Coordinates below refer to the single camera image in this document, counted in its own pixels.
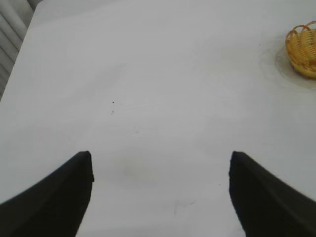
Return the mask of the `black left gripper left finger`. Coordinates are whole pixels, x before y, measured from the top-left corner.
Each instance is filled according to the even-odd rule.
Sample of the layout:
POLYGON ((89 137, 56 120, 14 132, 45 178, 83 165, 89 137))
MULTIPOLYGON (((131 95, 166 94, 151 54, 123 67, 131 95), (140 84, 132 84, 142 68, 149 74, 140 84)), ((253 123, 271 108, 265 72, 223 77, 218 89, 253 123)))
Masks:
POLYGON ((0 235, 76 236, 93 182, 91 154, 78 152, 41 181, 0 205, 0 235))

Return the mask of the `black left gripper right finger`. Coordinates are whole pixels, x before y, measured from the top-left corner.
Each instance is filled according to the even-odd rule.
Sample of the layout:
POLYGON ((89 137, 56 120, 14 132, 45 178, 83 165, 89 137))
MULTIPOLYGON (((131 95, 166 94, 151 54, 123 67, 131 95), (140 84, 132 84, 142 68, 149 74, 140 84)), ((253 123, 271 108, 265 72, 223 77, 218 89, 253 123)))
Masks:
POLYGON ((229 194, 247 237, 316 235, 316 202, 244 152, 232 153, 229 194))

